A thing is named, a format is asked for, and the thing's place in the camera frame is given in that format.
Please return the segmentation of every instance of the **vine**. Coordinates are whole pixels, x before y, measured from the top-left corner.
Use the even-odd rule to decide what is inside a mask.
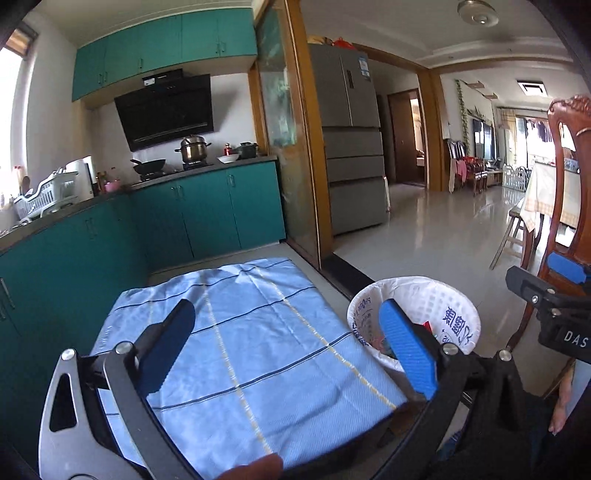
[[[464,104],[464,96],[462,94],[462,84],[456,80],[457,99],[460,103],[460,117],[462,118],[462,133],[464,135],[464,145],[466,148],[470,145],[468,137],[468,117],[466,114],[466,105]]]

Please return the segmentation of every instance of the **white wall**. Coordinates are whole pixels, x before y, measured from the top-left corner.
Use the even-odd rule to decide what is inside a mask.
[[[212,108],[215,132],[203,134],[206,141],[212,143],[207,148],[209,163],[217,161],[216,157],[223,154],[225,143],[236,146],[241,142],[256,141],[248,75],[236,73],[212,77]],[[95,169],[106,171],[107,175],[112,174],[124,183],[139,181],[139,175],[129,161],[131,158],[141,161],[166,158],[169,170],[183,168],[181,154],[174,151],[179,148],[180,140],[131,153],[114,103],[92,112],[90,129]]]
[[[443,86],[443,95],[445,97],[445,103],[447,108],[447,121],[449,123],[449,136],[452,140],[463,140],[463,128],[462,128],[462,116],[460,114],[460,102],[457,97],[457,87],[454,74],[441,75],[441,85]],[[481,93],[466,86],[463,82],[460,82],[462,88],[462,96],[464,98],[464,105],[466,110],[474,110],[474,107],[478,108],[478,111],[488,120],[492,125],[495,123],[495,115],[493,113],[492,102],[484,98]],[[468,119],[468,154],[474,155],[474,130],[472,126],[472,118],[470,115]]]
[[[31,186],[37,188],[52,171],[75,160],[72,154],[72,81],[76,48],[41,14],[30,12],[25,22],[39,36],[27,60],[28,69],[23,69],[30,75],[28,100],[22,106],[26,106],[22,110],[26,112],[25,148],[13,149],[17,157],[12,162],[26,164]]]

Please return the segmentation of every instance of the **checkered tablecloth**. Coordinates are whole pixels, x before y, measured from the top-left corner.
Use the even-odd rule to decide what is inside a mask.
[[[554,197],[556,196],[556,167],[535,163],[531,172],[530,183],[525,192],[520,215],[528,231],[535,228],[537,213],[552,216]],[[564,172],[564,200],[560,221],[577,228],[581,210],[581,182],[577,173]]]

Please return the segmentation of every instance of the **upper cabinet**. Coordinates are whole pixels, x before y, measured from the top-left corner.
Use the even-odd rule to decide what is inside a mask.
[[[159,18],[115,32],[78,50],[72,100],[121,80],[140,78],[141,74],[180,63],[221,57],[254,59],[253,23],[250,8],[223,8]],[[236,62],[236,68],[248,69],[244,62]],[[229,73],[231,69],[225,64],[223,71]],[[197,68],[197,73],[211,72]],[[137,88],[135,82],[128,91]],[[119,88],[116,94],[122,95],[125,90]]]

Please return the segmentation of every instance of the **doorway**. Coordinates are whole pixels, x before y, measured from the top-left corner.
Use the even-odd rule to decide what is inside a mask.
[[[425,187],[425,132],[418,89],[388,95],[394,136],[396,183]]]

